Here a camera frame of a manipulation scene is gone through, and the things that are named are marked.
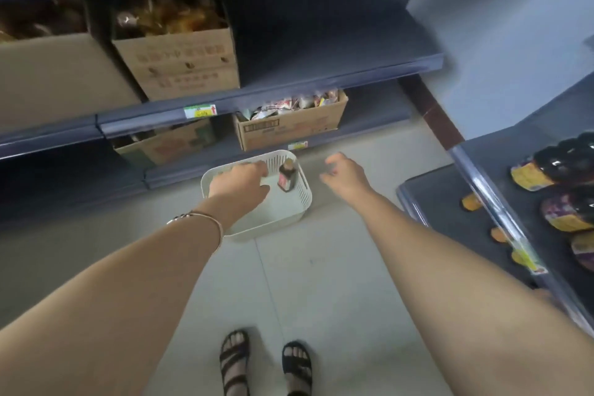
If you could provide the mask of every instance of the box of snacks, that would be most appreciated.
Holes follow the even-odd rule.
[[[253,151],[336,130],[348,100],[344,91],[334,89],[266,102],[236,113],[235,133],[242,150]]]
[[[84,0],[0,2],[0,133],[140,103],[96,32]]]
[[[216,0],[117,0],[112,42],[150,100],[239,87],[233,33]]]
[[[200,152],[215,142],[209,119],[142,131],[111,140],[123,158],[138,168],[149,169]]]

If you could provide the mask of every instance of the open cardboard box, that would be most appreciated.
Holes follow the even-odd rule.
[[[0,43],[0,133],[140,103],[84,6],[85,33]]]
[[[217,10],[226,22],[218,29],[122,39],[112,9],[112,42],[150,100],[239,88],[233,31],[218,1]]]
[[[235,133],[242,150],[247,152],[336,130],[348,101],[345,92],[339,90],[338,102],[331,105],[246,122],[234,115]]]
[[[156,129],[115,138],[112,139],[112,146],[132,165],[150,169],[200,152],[215,141],[210,120],[201,119],[169,130]]]

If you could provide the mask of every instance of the foot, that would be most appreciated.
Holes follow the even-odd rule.
[[[283,348],[283,372],[289,396],[311,396],[311,359],[300,342],[291,341]]]
[[[231,332],[223,340],[220,354],[225,396],[249,396],[246,376],[248,359],[248,334],[242,330]]]

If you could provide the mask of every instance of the basket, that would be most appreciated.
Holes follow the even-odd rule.
[[[297,165],[297,179],[294,188],[285,193],[278,186],[278,168],[287,158],[293,159]],[[258,155],[257,157],[234,163],[218,166],[208,170],[200,181],[202,195],[208,197],[210,183],[215,175],[229,171],[234,165],[240,163],[253,163],[264,161],[268,167],[268,177],[262,179],[263,185],[270,185],[270,193],[262,204],[246,216],[238,220],[225,235],[234,241],[246,241],[265,235],[279,228],[293,224],[301,219],[312,201],[311,189],[301,170],[295,155],[289,151],[275,151]]]

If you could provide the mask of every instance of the hand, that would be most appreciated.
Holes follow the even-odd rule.
[[[260,180],[267,175],[268,167],[263,161],[233,166],[230,171],[213,178],[209,197],[197,207],[197,211],[213,216],[224,230],[228,230],[264,201],[270,186],[260,186]]]
[[[375,192],[369,185],[363,168],[346,158],[344,153],[335,153],[326,158],[325,162],[334,167],[330,172],[320,175],[321,181],[347,204],[354,206],[365,195]]]

